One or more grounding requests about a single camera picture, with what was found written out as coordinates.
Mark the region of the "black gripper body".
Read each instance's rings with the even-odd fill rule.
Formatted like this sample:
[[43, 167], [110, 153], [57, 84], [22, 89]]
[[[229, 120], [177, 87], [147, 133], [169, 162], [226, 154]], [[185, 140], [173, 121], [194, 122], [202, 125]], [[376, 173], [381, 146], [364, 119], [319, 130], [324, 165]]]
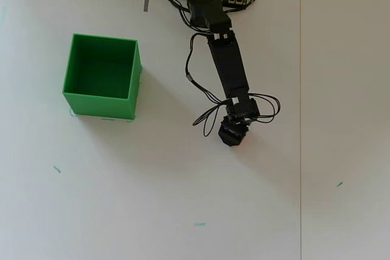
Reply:
[[235, 121], [229, 119], [228, 116], [224, 116], [221, 122], [220, 131], [229, 134], [246, 134], [249, 131], [249, 125], [244, 121]]

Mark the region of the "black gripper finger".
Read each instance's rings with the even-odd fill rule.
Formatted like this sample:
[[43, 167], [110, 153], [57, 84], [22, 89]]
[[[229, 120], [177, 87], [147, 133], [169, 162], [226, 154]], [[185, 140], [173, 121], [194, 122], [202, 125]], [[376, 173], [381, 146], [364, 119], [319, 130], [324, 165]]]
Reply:
[[232, 146], [232, 137], [224, 127], [219, 128], [218, 135], [224, 144]]
[[242, 140], [244, 139], [246, 135], [245, 130], [240, 130], [240, 131], [231, 131], [230, 134], [230, 145], [231, 146], [238, 146], [241, 144]]

